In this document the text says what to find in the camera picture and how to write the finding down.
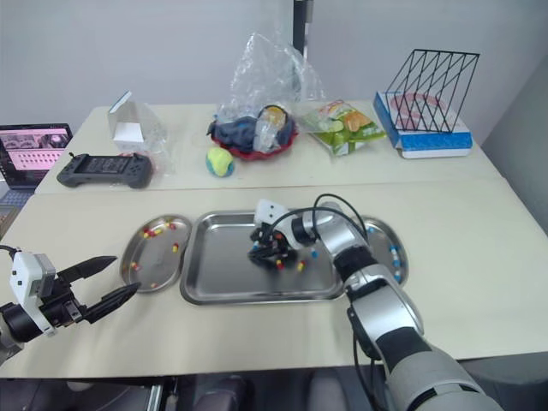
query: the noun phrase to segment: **black wire basket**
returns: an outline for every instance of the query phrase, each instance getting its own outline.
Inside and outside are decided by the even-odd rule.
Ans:
[[[395,129],[452,133],[480,55],[414,49],[384,93]]]

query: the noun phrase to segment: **yellow-green ball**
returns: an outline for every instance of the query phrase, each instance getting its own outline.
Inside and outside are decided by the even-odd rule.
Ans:
[[[212,147],[205,156],[207,169],[215,176],[228,177],[234,171],[234,159],[228,150]]]

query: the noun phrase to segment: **black handheld console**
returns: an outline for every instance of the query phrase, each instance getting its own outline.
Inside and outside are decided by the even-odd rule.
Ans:
[[[76,187],[84,182],[123,182],[131,188],[144,188],[152,176],[149,157],[90,156],[70,153],[72,159],[57,175],[63,186]]]

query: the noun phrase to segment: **white table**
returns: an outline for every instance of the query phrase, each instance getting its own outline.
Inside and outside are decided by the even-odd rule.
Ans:
[[[201,189],[34,196],[3,243],[46,253],[62,269],[94,255],[118,257],[151,217],[253,209],[266,197],[308,206],[329,191],[379,217],[408,253],[405,286],[426,336],[457,359],[548,350],[548,239],[505,180],[343,187]],[[0,272],[10,261],[0,254]],[[93,304],[122,284],[115,263],[74,292]],[[0,287],[0,301],[12,301]],[[0,367],[0,377],[93,378],[340,366],[352,362],[345,297],[335,301],[197,307],[177,285],[136,295],[95,325],[40,337]]]
[[[379,124],[372,104],[352,104]],[[157,105],[152,107],[168,129],[175,167],[171,176],[154,176],[148,189],[298,187],[386,182],[441,182],[472,178],[501,178],[497,169],[474,144],[465,158],[407,160],[399,156],[388,138],[368,143],[348,156],[333,158],[312,136],[300,134],[285,153],[268,161],[236,160],[231,177],[218,178],[206,169],[206,152],[214,144],[206,130],[216,111],[214,104]],[[108,108],[92,111],[67,150],[38,187],[38,194],[86,191],[129,191],[123,185],[86,184],[66,188],[56,177],[69,162],[69,152],[116,155],[110,139]]]

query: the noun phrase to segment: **white wall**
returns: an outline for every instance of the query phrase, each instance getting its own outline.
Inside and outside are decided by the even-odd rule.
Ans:
[[[548,234],[548,56],[485,141],[484,149]]]
[[[293,1],[0,0],[0,123],[75,131],[124,91],[217,102],[253,31],[292,37]]]
[[[548,52],[548,2],[314,0],[309,58],[333,98],[372,98],[413,48],[481,53],[462,109],[481,143]]]

